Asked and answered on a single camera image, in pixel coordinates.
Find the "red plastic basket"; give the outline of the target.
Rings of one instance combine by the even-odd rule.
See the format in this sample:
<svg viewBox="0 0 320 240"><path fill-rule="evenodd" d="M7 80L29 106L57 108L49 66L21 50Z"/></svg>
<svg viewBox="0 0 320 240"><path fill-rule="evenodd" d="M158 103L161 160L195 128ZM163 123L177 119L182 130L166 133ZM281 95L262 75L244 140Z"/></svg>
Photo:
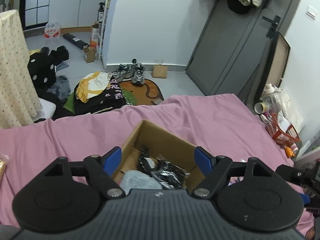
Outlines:
<svg viewBox="0 0 320 240"><path fill-rule="evenodd" d="M286 118L276 113L272 113L266 130L271 138L278 145L291 146L300 142L300 137L294 126Z"/></svg>

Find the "open cardboard box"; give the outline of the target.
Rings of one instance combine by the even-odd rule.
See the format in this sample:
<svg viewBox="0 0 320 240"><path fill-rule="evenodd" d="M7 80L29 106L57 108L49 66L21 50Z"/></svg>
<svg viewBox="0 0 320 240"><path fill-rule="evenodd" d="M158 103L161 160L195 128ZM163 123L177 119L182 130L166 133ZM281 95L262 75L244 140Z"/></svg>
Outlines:
<svg viewBox="0 0 320 240"><path fill-rule="evenodd" d="M141 121L121 146L121 162L112 178L119 183L126 171L138 169L138 157L142 146L149 149L151 158L162 156L165 160L190 173L185 180L187 191L191 193L204 179L195 163L196 146L160 128L150 121Z"/></svg>

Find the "orange bottle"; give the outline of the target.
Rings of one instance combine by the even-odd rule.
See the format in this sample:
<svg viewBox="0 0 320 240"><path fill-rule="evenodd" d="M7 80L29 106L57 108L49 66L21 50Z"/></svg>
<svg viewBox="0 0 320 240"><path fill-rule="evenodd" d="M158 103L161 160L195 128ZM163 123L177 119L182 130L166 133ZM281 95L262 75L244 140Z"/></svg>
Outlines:
<svg viewBox="0 0 320 240"><path fill-rule="evenodd" d="M284 150L285 150L286 156L288 158L292 159L295 157L295 153L293 152L293 150L290 147L285 146Z"/></svg>

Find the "brown floor mat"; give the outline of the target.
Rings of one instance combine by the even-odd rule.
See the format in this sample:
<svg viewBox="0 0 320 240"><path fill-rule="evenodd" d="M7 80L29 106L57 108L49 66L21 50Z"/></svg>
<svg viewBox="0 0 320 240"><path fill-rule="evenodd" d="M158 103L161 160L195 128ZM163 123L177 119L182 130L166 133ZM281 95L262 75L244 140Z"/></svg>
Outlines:
<svg viewBox="0 0 320 240"><path fill-rule="evenodd" d="M159 87L151 80L145 79L142 86L134 85L131 81L119 83L128 105L159 105L164 101Z"/></svg>

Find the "red white plastic bag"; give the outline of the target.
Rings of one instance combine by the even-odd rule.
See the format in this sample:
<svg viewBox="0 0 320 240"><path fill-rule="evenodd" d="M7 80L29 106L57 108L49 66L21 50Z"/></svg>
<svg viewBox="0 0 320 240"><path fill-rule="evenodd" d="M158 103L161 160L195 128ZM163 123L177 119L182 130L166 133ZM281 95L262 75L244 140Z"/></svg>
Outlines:
<svg viewBox="0 0 320 240"><path fill-rule="evenodd" d="M58 38L61 36L61 26L57 22L48 22L44 28L45 38Z"/></svg>

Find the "black item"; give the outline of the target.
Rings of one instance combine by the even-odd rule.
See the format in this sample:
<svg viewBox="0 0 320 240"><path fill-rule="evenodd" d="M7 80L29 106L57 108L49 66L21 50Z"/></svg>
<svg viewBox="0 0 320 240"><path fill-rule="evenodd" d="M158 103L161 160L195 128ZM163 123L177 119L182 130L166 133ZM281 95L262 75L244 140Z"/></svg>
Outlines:
<svg viewBox="0 0 320 240"><path fill-rule="evenodd" d="M138 170L155 179L166 190L187 189L190 173L168 161L162 155L152 157L149 148L142 146L138 157Z"/></svg>

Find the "grey door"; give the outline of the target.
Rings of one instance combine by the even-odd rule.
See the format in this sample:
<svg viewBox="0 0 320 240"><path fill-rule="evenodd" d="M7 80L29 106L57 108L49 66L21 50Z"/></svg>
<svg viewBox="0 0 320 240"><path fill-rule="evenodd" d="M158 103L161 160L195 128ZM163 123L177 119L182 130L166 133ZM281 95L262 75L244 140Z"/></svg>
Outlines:
<svg viewBox="0 0 320 240"><path fill-rule="evenodd" d="M272 22L285 35L299 0L263 0L261 7L239 15L216 0L200 36L187 74L204 93L239 95L257 68Z"/></svg>

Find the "clear plastic bottle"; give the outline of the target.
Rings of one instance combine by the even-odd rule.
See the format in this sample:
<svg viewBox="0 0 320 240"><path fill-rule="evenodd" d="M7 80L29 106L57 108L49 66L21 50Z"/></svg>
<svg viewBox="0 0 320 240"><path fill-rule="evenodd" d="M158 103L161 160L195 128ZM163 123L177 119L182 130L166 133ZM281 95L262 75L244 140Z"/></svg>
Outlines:
<svg viewBox="0 0 320 240"><path fill-rule="evenodd" d="M267 109L278 114L279 112L285 114L285 107L281 96L282 89L273 86L271 83L265 85L261 95L261 101L267 106Z"/></svg>

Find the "black glass sliding door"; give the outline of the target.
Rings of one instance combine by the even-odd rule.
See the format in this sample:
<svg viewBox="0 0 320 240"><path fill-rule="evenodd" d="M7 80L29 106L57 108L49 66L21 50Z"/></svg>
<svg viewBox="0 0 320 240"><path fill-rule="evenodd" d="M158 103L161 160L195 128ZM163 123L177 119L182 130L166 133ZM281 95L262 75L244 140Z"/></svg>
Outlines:
<svg viewBox="0 0 320 240"><path fill-rule="evenodd" d="M20 0L20 17L25 30L48 23L49 0Z"/></svg>

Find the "white kitchen cabinet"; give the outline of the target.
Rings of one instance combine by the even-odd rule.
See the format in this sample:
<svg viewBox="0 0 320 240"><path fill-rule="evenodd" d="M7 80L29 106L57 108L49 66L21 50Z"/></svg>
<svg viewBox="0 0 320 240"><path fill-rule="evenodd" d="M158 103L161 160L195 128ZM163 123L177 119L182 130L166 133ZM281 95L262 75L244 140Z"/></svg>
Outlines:
<svg viewBox="0 0 320 240"><path fill-rule="evenodd" d="M49 0L48 21L62 28L90 27L98 21L100 3L105 0Z"/></svg>

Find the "pink bed sheet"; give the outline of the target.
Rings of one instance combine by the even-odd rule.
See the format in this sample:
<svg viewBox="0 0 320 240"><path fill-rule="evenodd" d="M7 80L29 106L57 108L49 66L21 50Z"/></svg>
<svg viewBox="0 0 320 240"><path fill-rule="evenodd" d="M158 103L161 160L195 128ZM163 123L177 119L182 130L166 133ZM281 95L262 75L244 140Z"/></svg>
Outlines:
<svg viewBox="0 0 320 240"><path fill-rule="evenodd" d="M121 148L143 120L231 158L228 185L215 197L187 189L99 194L84 159ZM276 173L293 162L233 94L172 96L157 106L3 129L1 152L10 158L1 224L19 226L16 239L303 239L314 227L302 189Z"/></svg>

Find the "black framed board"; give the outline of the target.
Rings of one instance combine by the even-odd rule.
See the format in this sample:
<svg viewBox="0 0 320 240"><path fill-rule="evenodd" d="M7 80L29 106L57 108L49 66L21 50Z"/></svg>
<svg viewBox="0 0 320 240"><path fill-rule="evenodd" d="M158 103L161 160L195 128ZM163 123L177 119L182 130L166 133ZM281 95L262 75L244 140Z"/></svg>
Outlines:
<svg viewBox="0 0 320 240"><path fill-rule="evenodd" d="M280 32L276 31L258 68L257 78L259 83L254 95L254 103L259 102L263 97L266 85L271 84L272 87L279 88L286 70L290 50L291 47L287 40Z"/></svg>

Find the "light blue fluffy towel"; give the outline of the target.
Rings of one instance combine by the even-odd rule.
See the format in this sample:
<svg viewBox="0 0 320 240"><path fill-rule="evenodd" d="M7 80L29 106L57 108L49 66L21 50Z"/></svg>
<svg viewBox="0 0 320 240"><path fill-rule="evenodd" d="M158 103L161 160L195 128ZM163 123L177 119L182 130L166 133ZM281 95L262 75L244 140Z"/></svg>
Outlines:
<svg viewBox="0 0 320 240"><path fill-rule="evenodd" d="M120 188L125 192L126 195L128 195L132 189L163 189L162 185L159 182L157 182L154 178L136 170L129 170L124 173L120 182Z"/></svg>

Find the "pair of grey sneakers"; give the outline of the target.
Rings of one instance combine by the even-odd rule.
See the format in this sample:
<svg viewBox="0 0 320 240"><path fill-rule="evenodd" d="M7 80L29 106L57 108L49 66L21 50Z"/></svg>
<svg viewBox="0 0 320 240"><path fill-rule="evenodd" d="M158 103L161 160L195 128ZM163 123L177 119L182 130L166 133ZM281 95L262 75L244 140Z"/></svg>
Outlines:
<svg viewBox="0 0 320 240"><path fill-rule="evenodd" d="M119 67L112 72L112 76L118 81L131 79L131 82L136 86L145 84L144 66L136 59L132 60L131 64L120 64Z"/></svg>

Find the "small cardboard box on floor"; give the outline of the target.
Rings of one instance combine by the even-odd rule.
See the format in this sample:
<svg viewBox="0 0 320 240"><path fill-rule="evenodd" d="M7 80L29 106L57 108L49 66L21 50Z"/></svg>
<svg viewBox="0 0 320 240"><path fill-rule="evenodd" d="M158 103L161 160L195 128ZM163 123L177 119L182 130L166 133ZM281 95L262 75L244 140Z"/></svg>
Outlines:
<svg viewBox="0 0 320 240"><path fill-rule="evenodd" d="M96 48L91 46L85 46L84 49L84 60L87 63L92 63L95 61Z"/></svg>

